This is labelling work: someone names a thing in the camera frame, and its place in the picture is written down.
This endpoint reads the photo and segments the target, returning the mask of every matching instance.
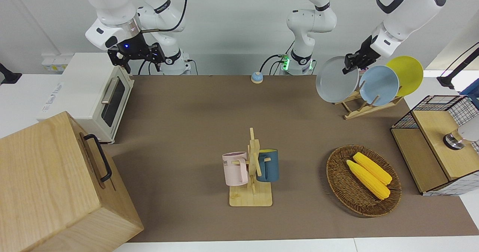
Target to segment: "wire basket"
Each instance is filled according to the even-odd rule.
[[[387,185],[391,194],[387,199],[376,198],[349,170],[346,160],[353,160],[357,152],[371,158],[391,175],[392,181]],[[346,207],[363,216],[386,215],[394,210],[401,199],[401,184],[394,169],[381,155],[364,146],[349,145],[334,150],[326,164],[326,175],[334,195]]]

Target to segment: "green indicator light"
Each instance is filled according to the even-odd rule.
[[[288,70],[289,68],[289,58],[286,56],[283,61],[283,70]]]

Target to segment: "oven window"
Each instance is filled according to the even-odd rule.
[[[118,107],[120,107],[121,99],[125,93],[125,86],[122,81],[118,81],[115,91],[113,92],[112,100],[109,104],[106,104],[101,113],[101,118],[106,122],[109,127],[112,127],[113,120],[115,119]]]

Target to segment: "wooden mug holder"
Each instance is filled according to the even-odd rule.
[[[229,187],[230,206],[271,206],[272,192],[270,182],[259,182],[256,174],[261,176],[261,168],[258,162],[260,153],[260,141],[254,138],[253,128],[250,128],[250,144],[248,145],[248,183],[240,186]]]
[[[353,119],[356,117],[360,117],[366,114],[370,114],[372,112],[377,112],[378,110],[383,110],[392,106],[397,105],[404,97],[395,97],[391,102],[385,105],[381,106],[374,106],[374,103],[379,99],[379,96],[377,95],[374,100],[369,104],[366,101],[363,100],[361,97],[361,94],[359,93],[359,90],[364,86],[364,83],[366,81],[361,83],[361,86],[359,86],[358,91],[354,91],[349,97],[347,97],[345,100],[341,102],[334,103],[334,105],[341,104],[346,110],[347,114],[345,114],[343,117],[344,119]],[[349,106],[346,104],[346,102],[353,101],[353,100],[363,100],[363,104],[357,109],[357,110],[351,110]]]

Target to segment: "oven door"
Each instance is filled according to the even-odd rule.
[[[101,139],[103,142],[113,141],[126,101],[130,95],[131,87],[127,83],[126,77],[120,69],[115,69],[101,100],[100,114],[96,119],[101,129],[108,136],[106,139]]]

